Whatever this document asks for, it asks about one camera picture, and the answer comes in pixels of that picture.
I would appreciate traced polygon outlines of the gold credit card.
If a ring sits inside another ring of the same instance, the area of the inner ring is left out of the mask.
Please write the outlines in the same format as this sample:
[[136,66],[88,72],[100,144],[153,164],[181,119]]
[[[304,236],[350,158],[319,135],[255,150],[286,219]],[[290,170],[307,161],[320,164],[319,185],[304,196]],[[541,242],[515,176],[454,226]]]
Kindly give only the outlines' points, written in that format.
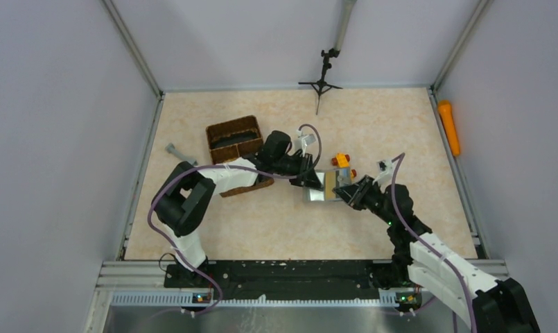
[[326,193],[331,193],[339,185],[340,172],[338,170],[330,170],[324,173],[324,190]]

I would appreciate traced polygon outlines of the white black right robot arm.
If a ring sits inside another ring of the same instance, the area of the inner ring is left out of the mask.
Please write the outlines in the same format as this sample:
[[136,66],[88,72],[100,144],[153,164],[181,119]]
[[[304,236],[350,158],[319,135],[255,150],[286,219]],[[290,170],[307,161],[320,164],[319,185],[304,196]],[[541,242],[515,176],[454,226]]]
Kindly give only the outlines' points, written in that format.
[[333,193],[354,210],[369,210],[387,223],[394,246],[391,264],[375,275],[381,289],[411,282],[429,291],[472,332],[539,332],[523,286],[480,270],[453,250],[413,212],[405,185],[381,189],[369,176]]

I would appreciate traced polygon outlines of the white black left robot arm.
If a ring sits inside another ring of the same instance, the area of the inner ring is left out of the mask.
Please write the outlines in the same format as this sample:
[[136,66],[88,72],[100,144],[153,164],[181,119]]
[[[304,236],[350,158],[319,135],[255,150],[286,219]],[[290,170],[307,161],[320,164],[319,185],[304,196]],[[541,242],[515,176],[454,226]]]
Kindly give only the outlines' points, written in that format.
[[322,144],[315,128],[310,134],[299,129],[295,140],[274,130],[256,152],[229,162],[203,166],[180,162],[153,198],[148,216],[155,215],[164,224],[160,233],[176,260],[195,272],[207,259],[197,229],[214,196],[268,178],[284,179],[295,187],[324,188],[315,171],[320,158],[308,152],[311,144]]

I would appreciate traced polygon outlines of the brown wicker basket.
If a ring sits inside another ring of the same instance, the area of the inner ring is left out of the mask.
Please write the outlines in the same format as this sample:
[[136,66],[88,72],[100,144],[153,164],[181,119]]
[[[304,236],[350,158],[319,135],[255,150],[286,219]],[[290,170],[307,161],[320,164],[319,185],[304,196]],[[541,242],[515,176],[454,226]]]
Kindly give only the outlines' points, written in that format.
[[231,162],[256,153],[264,143],[254,115],[210,125],[205,131],[212,164]]

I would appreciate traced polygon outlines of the yellow red toy brick car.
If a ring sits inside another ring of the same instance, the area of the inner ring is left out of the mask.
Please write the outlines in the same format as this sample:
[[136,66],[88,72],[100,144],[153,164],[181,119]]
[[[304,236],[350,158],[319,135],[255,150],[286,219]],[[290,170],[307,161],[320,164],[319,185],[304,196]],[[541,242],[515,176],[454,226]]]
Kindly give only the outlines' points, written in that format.
[[350,178],[353,180],[356,178],[357,173],[355,169],[352,169],[350,166],[350,156],[345,153],[337,153],[334,157],[331,158],[331,163],[333,166],[337,166],[338,168],[348,168],[350,171]]

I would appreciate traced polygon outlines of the grey dumbbell-shaped plastic part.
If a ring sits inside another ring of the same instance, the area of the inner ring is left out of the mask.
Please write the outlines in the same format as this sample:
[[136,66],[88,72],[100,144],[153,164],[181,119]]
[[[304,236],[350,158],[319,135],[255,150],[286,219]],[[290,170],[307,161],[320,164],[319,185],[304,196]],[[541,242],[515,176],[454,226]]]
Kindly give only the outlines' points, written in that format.
[[195,158],[190,157],[188,155],[183,154],[182,152],[180,152],[179,150],[176,149],[176,147],[174,146],[174,144],[172,143],[168,143],[165,147],[165,151],[173,156],[175,156],[177,159],[184,161],[184,162],[188,162],[189,164],[191,164],[192,166],[197,166],[198,162]]

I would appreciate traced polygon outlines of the orange flashlight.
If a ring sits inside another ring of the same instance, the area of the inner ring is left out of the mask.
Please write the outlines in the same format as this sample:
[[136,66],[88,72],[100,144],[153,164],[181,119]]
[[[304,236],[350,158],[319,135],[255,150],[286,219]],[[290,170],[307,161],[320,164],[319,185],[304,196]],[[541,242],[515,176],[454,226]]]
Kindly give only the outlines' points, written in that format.
[[457,157],[460,155],[461,150],[457,130],[454,124],[452,105],[447,100],[440,101],[437,105],[437,111],[442,121],[452,156]]

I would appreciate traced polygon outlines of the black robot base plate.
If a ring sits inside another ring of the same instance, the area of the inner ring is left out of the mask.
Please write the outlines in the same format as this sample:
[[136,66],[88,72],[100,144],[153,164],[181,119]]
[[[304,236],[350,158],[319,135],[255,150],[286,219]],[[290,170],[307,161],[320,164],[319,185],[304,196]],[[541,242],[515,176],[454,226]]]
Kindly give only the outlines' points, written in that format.
[[190,271],[182,264],[166,267],[166,287],[212,287],[224,289],[248,282],[350,282],[362,288],[411,288],[408,273],[384,259],[323,260],[209,260]]

